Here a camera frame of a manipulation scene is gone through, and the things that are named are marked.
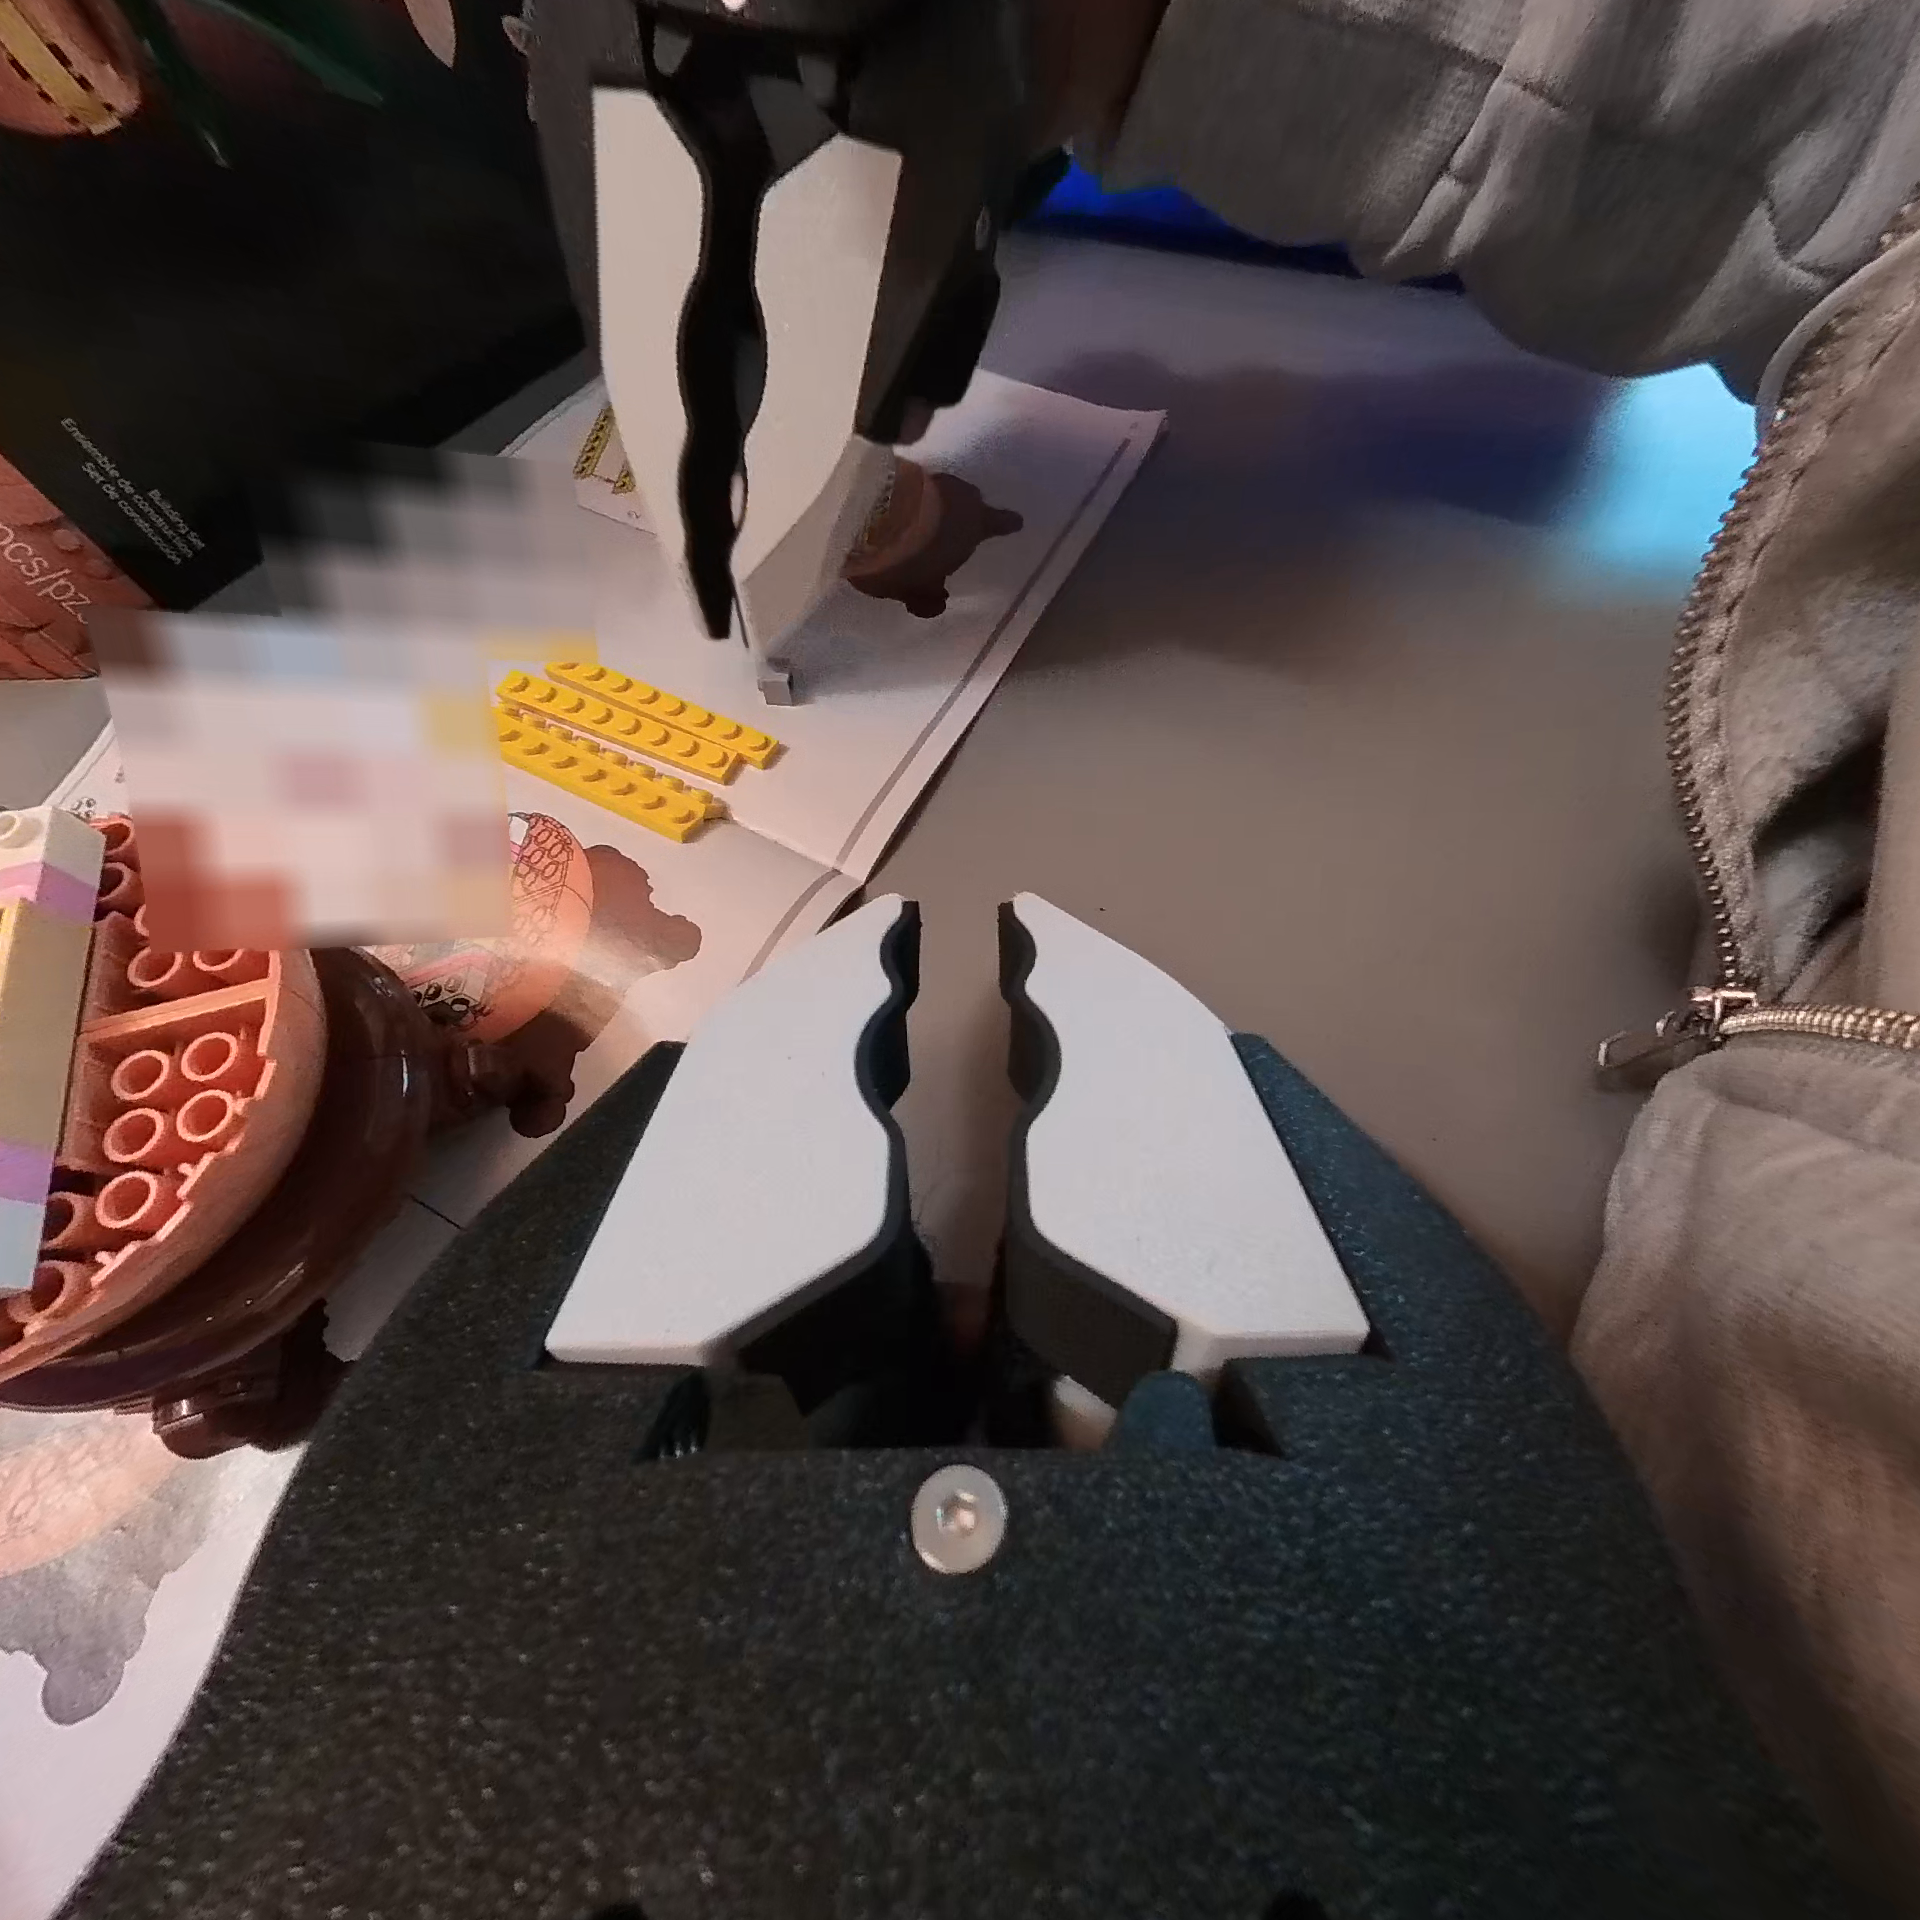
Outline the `brick set instruction booklet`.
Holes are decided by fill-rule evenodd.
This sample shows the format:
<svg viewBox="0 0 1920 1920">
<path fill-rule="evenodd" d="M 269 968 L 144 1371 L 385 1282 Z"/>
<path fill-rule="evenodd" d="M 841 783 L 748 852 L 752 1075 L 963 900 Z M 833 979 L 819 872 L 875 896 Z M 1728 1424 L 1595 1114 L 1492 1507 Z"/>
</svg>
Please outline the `brick set instruction booklet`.
<svg viewBox="0 0 1920 1920">
<path fill-rule="evenodd" d="M 721 818 L 685 843 L 508 772 L 520 849 L 535 852 L 537 873 L 568 860 L 568 896 L 586 888 L 586 858 L 616 855 L 610 922 L 591 928 L 573 903 L 559 903 L 543 946 L 524 933 L 395 955 L 391 968 L 425 1010 L 457 1016 L 467 1041 L 489 1041 L 520 1013 L 563 1019 L 559 1039 L 584 1041 L 568 1065 L 564 1120 L 586 1114 L 645 1050 L 682 1041 L 722 991 L 821 931 L 873 875 L 1163 427 L 1163 415 L 978 376 L 909 457 L 1021 523 L 957 568 L 947 610 L 919 618 L 840 587 L 797 634 L 801 706 L 751 717 L 783 739 L 773 765 L 716 786 Z M 545 991 L 559 996 L 535 1009 Z M 8 1761 L 108 1709 L 161 1586 L 181 1569 L 209 1576 L 207 1540 L 263 1523 L 284 1479 L 259 1465 L 173 1465 L 154 1479 L 152 1439 L 121 1458 L 128 1471 L 108 1485 L 138 1499 L 103 1509 L 103 1529 L 61 1557 L 4 1576 Z"/>
</svg>

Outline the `black orchid print set box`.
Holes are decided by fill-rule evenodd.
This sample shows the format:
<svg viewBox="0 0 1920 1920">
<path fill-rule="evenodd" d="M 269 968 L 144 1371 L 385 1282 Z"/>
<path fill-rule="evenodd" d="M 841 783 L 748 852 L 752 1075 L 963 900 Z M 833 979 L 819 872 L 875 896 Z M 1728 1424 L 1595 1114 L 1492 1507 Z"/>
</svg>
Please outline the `black orchid print set box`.
<svg viewBox="0 0 1920 1920">
<path fill-rule="evenodd" d="M 4 681 L 256 565 L 255 483 L 571 357 L 535 4 L 3 4 Z"/>
</svg>

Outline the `brick flowerpot model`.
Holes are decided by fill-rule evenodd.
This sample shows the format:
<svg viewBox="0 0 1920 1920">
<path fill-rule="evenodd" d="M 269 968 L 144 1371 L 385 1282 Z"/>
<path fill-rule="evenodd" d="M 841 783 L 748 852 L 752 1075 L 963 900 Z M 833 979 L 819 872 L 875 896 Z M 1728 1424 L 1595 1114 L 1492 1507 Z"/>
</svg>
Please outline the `brick flowerpot model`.
<svg viewBox="0 0 1920 1920">
<path fill-rule="evenodd" d="M 3 820 L 4 1412 L 282 1450 L 346 1363 L 327 1296 L 453 1124 L 553 1131 L 584 1050 L 459 1025 L 351 949 L 164 951 L 131 818 Z"/>
</svg>

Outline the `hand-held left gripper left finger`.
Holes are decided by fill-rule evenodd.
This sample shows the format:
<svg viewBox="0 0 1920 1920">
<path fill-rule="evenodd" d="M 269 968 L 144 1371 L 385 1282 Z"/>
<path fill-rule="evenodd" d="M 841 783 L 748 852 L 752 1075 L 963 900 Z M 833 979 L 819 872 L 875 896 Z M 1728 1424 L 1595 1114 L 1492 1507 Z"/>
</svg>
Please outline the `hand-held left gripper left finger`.
<svg viewBox="0 0 1920 1920">
<path fill-rule="evenodd" d="M 879 896 L 697 1023 L 547 1333 L 551 1360 L 744 1359 L 906 1252 L 896 1105 L 919 986 L 922 907 Z"/>
</svg>

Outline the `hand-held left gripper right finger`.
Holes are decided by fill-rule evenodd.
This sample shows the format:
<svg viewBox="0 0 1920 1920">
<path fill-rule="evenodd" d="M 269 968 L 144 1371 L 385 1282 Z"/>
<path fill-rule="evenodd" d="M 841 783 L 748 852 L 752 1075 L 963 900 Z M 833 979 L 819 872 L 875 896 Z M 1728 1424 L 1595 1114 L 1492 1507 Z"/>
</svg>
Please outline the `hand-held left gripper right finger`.
<svg viewBox="0 0 1920 1920">
<path fill-rule="evenodd" d="M 1370 1320 L 1235 1033 L 1040 896 L 1000 907 L 1011 1331 L 1052 1375 L 1353 1356 Z"/>
</svg>

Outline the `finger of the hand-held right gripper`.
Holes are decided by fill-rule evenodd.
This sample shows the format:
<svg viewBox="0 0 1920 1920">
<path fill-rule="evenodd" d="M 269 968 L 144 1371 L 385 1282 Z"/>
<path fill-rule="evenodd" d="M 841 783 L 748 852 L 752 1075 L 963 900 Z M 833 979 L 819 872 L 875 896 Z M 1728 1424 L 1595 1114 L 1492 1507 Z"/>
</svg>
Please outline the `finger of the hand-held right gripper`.
<svg viewBox="0 0 1920 1920">
<path fill-rule="evenodd" d="M 744 79 L 592 97 L 600 346 L 642 517 L 716 640 L 736 586 L 760 411 L 760 117 Z"/>
<path fill-rule="evenodd" d="M 835 132 L 762 199 L 765 367 L 744 443 L 733 586 L 757 690 L 795 701 L 787 647 L 844 576 L 893 475 L 858 431 L 900 159 Z"/>
</svg>

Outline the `person's right forearm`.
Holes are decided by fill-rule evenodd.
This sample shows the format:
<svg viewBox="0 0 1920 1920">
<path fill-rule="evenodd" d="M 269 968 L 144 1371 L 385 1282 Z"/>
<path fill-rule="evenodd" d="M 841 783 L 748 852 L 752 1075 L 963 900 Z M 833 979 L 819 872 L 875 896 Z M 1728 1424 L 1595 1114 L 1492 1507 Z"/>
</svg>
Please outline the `person's right forearm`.
<svg viewBox="0 0 1920 1920">
<path fill-rule="evenodd" d="M 1512 344 L 1743 400 L 1916 204 L 1919 4 L 1180 2 L 1084 144 Z"/>
</svg>

